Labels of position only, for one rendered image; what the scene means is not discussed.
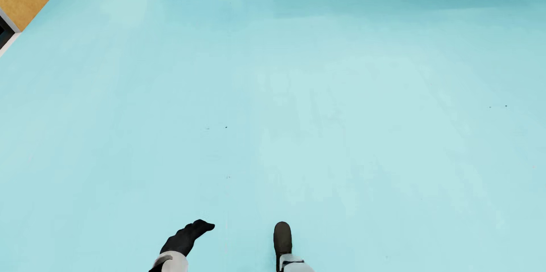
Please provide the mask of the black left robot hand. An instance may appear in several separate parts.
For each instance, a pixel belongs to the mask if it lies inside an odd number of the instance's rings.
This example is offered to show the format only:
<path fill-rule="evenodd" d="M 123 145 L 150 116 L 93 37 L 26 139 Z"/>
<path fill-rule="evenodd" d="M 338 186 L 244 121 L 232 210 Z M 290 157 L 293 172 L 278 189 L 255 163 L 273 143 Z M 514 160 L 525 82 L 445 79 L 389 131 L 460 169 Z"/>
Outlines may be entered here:
<path fill-rule="evenodd" d="M 195 241 L 214 228 L 215 225 L 212 223 L 201 219 L 195 220 L 178 230 L 173 236 L 170 236 L 160 249 L 160 254 L 177 252 L 187 257 L 193 249 Z"/>

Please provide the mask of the white right robot leg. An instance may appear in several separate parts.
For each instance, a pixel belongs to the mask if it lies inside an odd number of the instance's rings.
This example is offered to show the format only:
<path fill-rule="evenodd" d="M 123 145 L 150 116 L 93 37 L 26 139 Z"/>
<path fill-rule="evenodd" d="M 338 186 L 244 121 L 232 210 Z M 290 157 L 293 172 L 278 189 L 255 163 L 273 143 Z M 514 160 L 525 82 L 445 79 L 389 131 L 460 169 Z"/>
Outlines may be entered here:
<path fill-rule="evenodd" d="M 278 272 L 315 272 L 301 257 L 283 254 L 277 258 Z"/>

